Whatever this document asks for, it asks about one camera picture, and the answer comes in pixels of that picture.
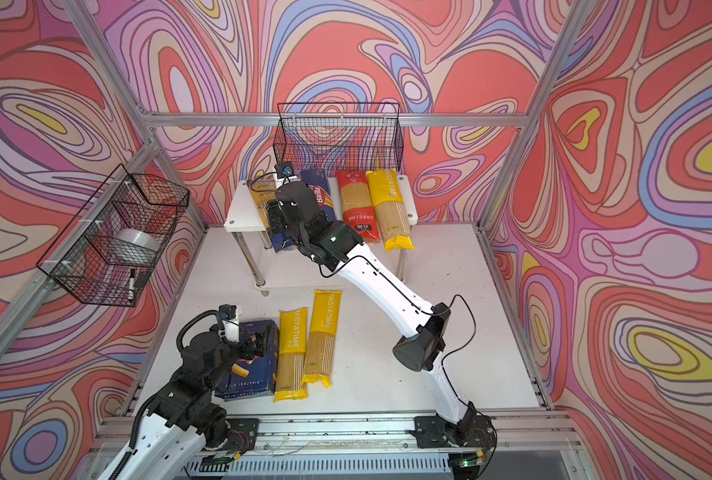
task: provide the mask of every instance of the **colorful wall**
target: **colorful wall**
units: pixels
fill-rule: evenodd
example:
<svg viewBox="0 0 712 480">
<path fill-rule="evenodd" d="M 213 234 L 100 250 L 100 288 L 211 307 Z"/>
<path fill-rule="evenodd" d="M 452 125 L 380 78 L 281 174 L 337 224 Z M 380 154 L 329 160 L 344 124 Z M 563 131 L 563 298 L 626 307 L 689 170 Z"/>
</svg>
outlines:
<svg viewBox="0 0 712 480">
<path fill-rule="evenodd" d="M 0 2 L 0 314 L 141 143 L 59 4 Z M 56 290 L 26 325 L 0 360 L 0 478 L 69 477 L 126 397 L 196 225 L 178 225 L 135 309 L 83 306 Z"/>
<path fill-rule="evenodd" d="M 712 2 L 596 5 L 487 233 L 603 478 L 712 478 Z"/>
<path fill-rule="evenodd" d="M 394 100 L 407 112 L 523 112 L 568 3 L 92 3 L 142 107 L 274 112 L 282 101 Z M 274 161 L 273 128 L 159 128 L 209 224 L 236 181 Z M 474 221 L 513 129 L 411 128 L 406 172 L 425 221 Z"/>
</svg>

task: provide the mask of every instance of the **pasta package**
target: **pasta package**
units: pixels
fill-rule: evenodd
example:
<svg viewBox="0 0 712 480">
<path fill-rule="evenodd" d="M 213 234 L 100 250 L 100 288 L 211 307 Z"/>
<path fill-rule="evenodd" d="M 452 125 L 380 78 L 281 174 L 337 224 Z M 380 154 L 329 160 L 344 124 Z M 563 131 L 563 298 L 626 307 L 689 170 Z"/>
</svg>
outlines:
<svg viewBox="0 0 712 480">
<path fill-rule="evenodd" d="M 334 214 L 334 206 L 332 206 L 332 192 L 323 169 L 311 168 L 303 170 L 300 172 L 300 178 L 308 187 L 311 187 L 313 195 L 316 196 L 316 202 L 327 216 L 327 220 L 330 222 L 337 220 L 337 216 Z"/>
<path fill-rule="evenodd" d="M 377 232 L 377 220 L 365 173 L 338 170 L 336 176 L 340 185 L 343 220 L 358 232 L 365 242 L 379 243 L 380 234 Z"/>
<path fill-rule="evenodd" d="M 260 214 L 260 219 L 265 227 L 265 231 L 267 231 L 268 236 L 271 238 L 273 250 L 278 253 L 282 250 L 289 250 L 292 248 L 294 246 L 292 237 L 286 233 L 272 234 L 270 223 L 267 219 L 268 202 L 276 200 L 276 194 L 273 193 L 273 190 L 276 190 L 276 180 L 261 178 L 259 180 L 255 180 L 254 182 L 247 182 L 247 185 L 249 186 L 249 194 L 255 201 L 255 206 L 257 207 L 257 212 Z"/>
<path fill-rule="evenodd" d="M 335 290 L 316 290 L 301 384 L 321 380 L 326 388 L 331 385 L 334 336 L 337 334 L 341 293 Z"/>
<path fill-rule="evenodd" d="M 414 250 L 412 237 L 409 235 L 407 208 L 403 204 L 396 171 L 370 171 L 367 172 L 367 180 L 377 226 L 385 241 L 385 251 L 390 252 L 394 248 Z"/>
<path fill-rule="evenodd" d="M 273 401 L 307 398 L 301 383 L 305 363 L 307 307 L 281 312 L 278 343 L 278 375 Z"/>
</svg>

